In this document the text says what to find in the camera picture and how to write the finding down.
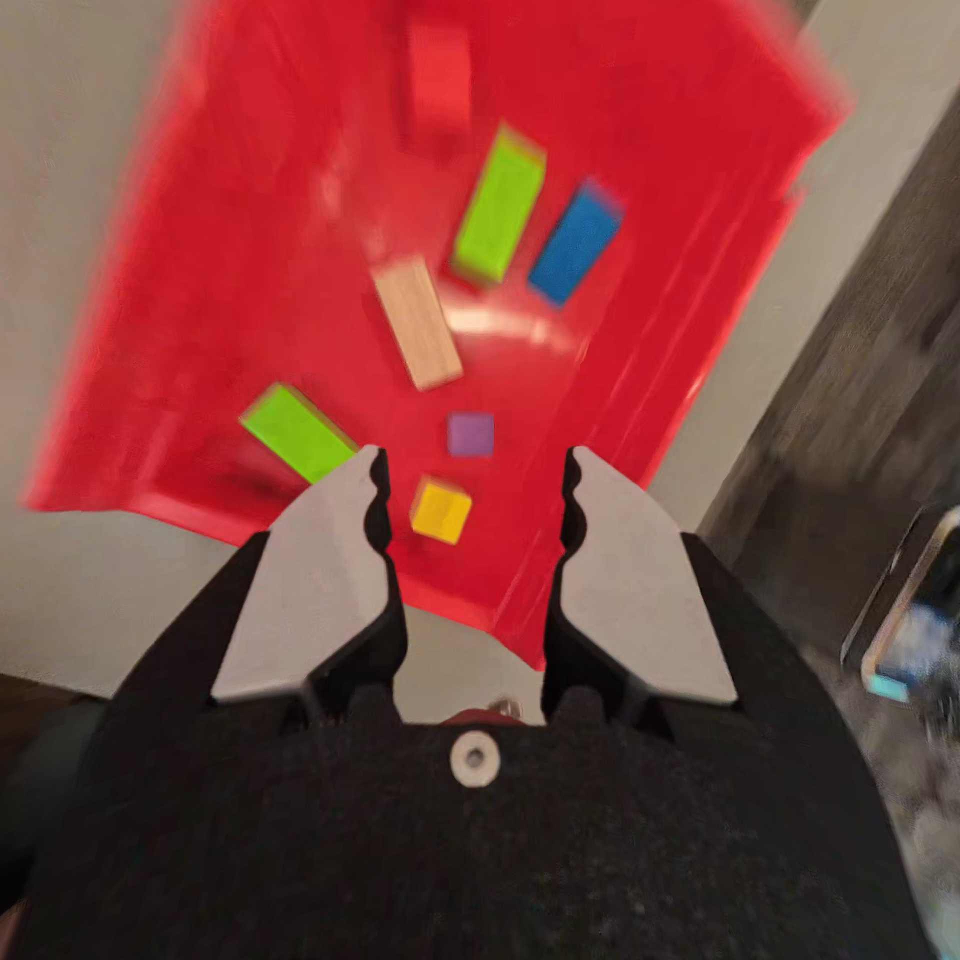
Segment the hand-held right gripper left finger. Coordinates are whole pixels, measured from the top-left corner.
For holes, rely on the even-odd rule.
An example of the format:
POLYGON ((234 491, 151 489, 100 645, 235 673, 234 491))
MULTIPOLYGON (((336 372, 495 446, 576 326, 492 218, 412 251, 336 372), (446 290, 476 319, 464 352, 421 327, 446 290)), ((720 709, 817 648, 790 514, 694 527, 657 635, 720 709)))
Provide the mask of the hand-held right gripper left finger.
POLYGON ((333 718, 361 688, 393 693, 408 635, 388 552, 390 494, 386 450, 363 446, 271 523, 215 701, 304 693, 333 718))

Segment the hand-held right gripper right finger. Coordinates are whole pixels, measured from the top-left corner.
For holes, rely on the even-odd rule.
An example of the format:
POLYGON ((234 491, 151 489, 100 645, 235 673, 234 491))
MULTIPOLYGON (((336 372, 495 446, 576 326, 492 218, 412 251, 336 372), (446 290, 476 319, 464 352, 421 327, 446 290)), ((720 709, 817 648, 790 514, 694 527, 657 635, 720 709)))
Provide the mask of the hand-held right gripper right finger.
POLYGON ((586 446, 567 451, 561 496, 544 716, 578 687, 599 695, 607 718, 639 718, 652 699, 732 707, 738 692, 678 524, 586 446))

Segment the pile of coloured wooden blocks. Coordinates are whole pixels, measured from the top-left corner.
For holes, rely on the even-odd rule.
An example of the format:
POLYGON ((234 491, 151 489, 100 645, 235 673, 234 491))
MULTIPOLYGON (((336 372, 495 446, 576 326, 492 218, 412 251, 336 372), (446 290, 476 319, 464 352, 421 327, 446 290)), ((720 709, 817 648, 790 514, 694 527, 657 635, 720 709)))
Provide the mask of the pile of coloured wooden blocks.
MULTIPOLYGON (((407 31, 411 116, 426 124, 450 108, 471 117, 470 42, 450 24, 413 19, 407 31)), ((494 134, 451 246, 449 274, 480 292, 506 277, 546 177, 546 152, 501 124, 494 134)), ((371 270, 378 304, 414 388, 426 392, 464 376, 454 334, 491 335, 570 355, 569 330, 559 312, 593 268, 622 220, 622 209, 593 179, 580 184, 546 238, 526 281, 552 309, 548 316, 443 305, 422 255, 394 258, 371 270)), ((329 475, 356 450, 293 387, 276 383, 240 423, 309 483, 329 475)))

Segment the red plastic bin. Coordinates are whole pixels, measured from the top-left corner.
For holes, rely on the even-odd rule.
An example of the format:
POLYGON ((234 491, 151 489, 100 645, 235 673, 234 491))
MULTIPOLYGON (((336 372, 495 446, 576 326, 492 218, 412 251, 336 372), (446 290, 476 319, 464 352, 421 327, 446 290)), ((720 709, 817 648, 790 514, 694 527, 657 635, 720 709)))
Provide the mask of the red plastic bin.
POLYGON ((410 606, 543 667, 567 450, 647 485, 850 101, 776 2, 207 2, 167 73, 24 501, 241 546, 304 481, 240 423, 290 384, 388 450, 410 606), (407 32, 469 42, 470 117, 411 116, 407 32), (546 153, 504 279, 450 253, 504 124, 546 153), (454 334, 418 391, 373 268, 423 256, 444 306, 552 309, 529 272, 577 187, 621 207, 558 312, 571 354, 454 334))

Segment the grey desk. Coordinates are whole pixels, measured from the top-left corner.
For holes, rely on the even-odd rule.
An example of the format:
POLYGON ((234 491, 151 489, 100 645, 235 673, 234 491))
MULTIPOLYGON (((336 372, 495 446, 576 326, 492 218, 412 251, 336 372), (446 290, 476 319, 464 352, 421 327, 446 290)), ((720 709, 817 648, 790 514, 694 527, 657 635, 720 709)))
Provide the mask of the grey desk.
MULTIPOLYGON (((59 384, 174 2, 2 6, 2 671, 109 697, 229 549, 120 513, 15 504, 59 384)), ((818 2, 803 33, 856 99, 652 492, 680 526, 714 503, 958 89, 958 2, 818 2)))

